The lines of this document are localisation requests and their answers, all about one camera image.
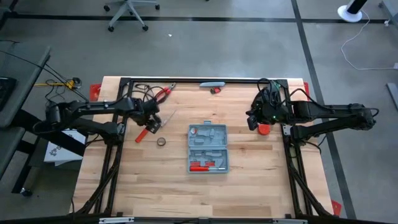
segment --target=floor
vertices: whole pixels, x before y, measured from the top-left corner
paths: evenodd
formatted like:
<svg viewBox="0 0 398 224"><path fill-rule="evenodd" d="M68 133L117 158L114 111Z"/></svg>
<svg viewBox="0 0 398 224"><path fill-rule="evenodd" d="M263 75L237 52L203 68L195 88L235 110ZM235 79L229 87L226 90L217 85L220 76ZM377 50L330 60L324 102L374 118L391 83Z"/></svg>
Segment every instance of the floor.
<svg viewBox="0 0 398 224"><path fill-rule="evenodd" d="M365 5L372 23L345 48L360 68L392 67L398 62L398 30L383 26L386 16L377 7L379 1ZM100 20L8 19L0 39L50 45L49 64L66 77L80 77L86 96L89 85L101 83L106 75L294 77L309 82L310 93L319 102L379 108L371 130L347 129L328 137L322 159L331 198L343 204L342 217L397 222L398 111L386 83L398 83L398 71L355 70L344 60L341 45L364 25L337 23L336 10L347 0L159 0L160 11L138 10L148 20L149 31L143 32L137 21L120 21L113 33L103 19L115 9L105 13L103 2L19 0L14 8L19 14ZM299 14L303 23L297 25ZM48 78L44 72L38 82ZM35 88L24 108L44 118L46 92ZM70 92L65 96L76 97ZM9 189L24 159L17 153L0 181L0 209L7 211L0 219L66 214L77 173L38 170L29 181L34 196L21 198L9 194Z"/></svg>

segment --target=chair base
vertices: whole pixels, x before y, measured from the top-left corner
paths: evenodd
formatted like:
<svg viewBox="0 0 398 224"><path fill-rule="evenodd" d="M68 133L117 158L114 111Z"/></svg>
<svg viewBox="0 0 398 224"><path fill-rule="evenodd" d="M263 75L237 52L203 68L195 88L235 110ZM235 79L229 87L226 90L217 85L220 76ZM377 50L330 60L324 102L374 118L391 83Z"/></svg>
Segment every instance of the chair base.
<svg viewBox="0 0 398 224"><path fill-rule="evenodd" d="M117 13L113 16L113 18L111 19L111 21L109 22L109 26L108 26L108 30L110 32L114 31L114 24L115 22L126 12L129 11L130 15L134 15L137 20L142 24L142 30L143 31L147 31L148 30L148 26L145 25L144 21L142 21L141 17L139 16L139 14L137 13L136 9L134 8L134 6L137 6L138 4L152 4L155 6L156 10L160 10L160 5L156 2L156 1L148 1L148 0L123 0L123 1L116 1L116 2L110 2L110 3L106 3L104 5L104 10L106 12L109 12L110 10L110 5L118 5L120 6L119 10L117 11Z"/></svg>

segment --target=chair wheel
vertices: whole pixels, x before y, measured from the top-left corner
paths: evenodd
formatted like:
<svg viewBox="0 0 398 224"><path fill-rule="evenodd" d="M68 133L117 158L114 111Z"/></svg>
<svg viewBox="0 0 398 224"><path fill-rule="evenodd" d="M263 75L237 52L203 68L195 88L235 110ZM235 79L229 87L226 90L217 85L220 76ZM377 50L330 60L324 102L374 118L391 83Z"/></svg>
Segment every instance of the chair wheel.
<svg viewBox="0 0 398 224"><path fill-rule="evenodd" d="M21 190L21 195L22 196L24 196L24 197L30 197L30 196L32 196L32 191L30 191L30 190L27 190L27 189L22 189Z"/></svg>

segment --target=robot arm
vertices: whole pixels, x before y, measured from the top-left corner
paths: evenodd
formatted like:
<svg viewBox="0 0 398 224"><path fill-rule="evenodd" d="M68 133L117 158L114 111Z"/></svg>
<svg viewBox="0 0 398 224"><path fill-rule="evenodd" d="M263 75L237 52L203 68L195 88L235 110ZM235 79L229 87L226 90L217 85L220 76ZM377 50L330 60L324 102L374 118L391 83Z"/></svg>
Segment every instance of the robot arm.
<svg viewBox="0 0 398 224"><path fill-rule="evenodd" d="M320 105L314 101L290 101L289 96L286 100L280 101L275 92L270 93L268 88L263 88L255 97L251 110L246 112L249 116L248 125L250 130L255 130L258 127L258 123L288 124L292 126L290 128L290 136L293 142L303 142L313 136L346 128L369 130L376 123L371 113L371 110L376 109L366 108L364 105ZM336 119L313 126L296 125L318 118Z"/></svg>
<svg viewBox="0 0 398 224"><path fill-rule="evenodd" d="M156 133L162 122L156 115L158 112L159 107L155 98L145 102L138 98L127 97L116 101L57 103L46 109L46 120L35 125L34 130L39 133L72 128L82 134L99 134L105 144L117 144L122 140L119 133L124 127L113 122L97 123L80 117L91 114L127 116L139 126L146 126L148 131Z"/></svg>

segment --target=red-handled pliers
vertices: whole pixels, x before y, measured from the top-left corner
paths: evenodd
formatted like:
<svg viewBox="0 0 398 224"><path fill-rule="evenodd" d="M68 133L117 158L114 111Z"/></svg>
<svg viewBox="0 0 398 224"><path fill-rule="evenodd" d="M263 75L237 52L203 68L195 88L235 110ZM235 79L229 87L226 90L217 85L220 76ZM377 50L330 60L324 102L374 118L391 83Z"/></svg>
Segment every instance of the red-handled pliers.
<svg viewBox="0 0 398 224"><path fill-rule="evenodd" d="M157 103L163 103L167 97L170 95L174 87L176 86L177 83L172 83L168 87L163 88L160 92L156 93L155 98L157 100Z"/></svg>

